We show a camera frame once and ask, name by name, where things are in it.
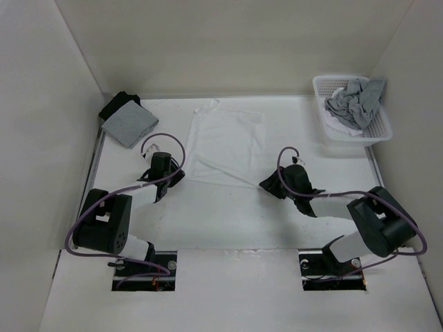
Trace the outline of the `white tank top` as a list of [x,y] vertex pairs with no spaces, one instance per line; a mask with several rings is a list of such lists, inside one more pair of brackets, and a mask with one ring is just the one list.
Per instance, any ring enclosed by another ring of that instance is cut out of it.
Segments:
[[186,144],[189,181],[230,187],[258,186],[264,168],[262,113],[221,107],[213,99],[195,110]]

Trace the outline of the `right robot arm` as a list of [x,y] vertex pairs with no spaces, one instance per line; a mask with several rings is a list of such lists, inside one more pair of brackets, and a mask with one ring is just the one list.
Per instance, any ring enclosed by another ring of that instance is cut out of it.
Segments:
[[349,219],[356,231],[327,244],[321,256],[323,269],[338,273],[346,262],[374,254],[388,257],[417,235],[417,225],[383,187],[374,187],[360,198],[326,194],[314,188],[301,165],[279,167],[259,186],[277,199],[291,199],[298,211],[312,218]]

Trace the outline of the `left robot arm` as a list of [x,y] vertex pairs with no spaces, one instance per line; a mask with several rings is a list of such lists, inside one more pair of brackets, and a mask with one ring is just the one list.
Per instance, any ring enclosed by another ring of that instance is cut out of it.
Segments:
[[131,213],[158,203],[184,176],[184,171],[179,169],[171,154],[153,153],[150,168],[137,180],[132,190],[105,199],[75,227],[73,244],[129,258],[132,268],[139,275],[149,275],[155,268],[154,245],[129,233]]

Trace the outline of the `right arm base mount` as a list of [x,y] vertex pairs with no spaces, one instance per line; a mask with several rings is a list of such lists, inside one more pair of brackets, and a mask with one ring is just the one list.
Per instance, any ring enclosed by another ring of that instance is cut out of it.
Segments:
[[362,272],[350,273],[361,267],[359,257],[339,262],[329,248],[298,251],[302,288],[304,291],[365,291]]

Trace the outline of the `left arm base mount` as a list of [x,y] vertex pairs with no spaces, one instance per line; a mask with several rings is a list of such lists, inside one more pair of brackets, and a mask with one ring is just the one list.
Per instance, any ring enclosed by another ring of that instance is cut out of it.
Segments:
[[114,269],[111,290],[120,292],[171,292],[175,291],[177,251],[157,251],[153,262],[170,271],[169,275],[157,267],[117,260],[108,263]]

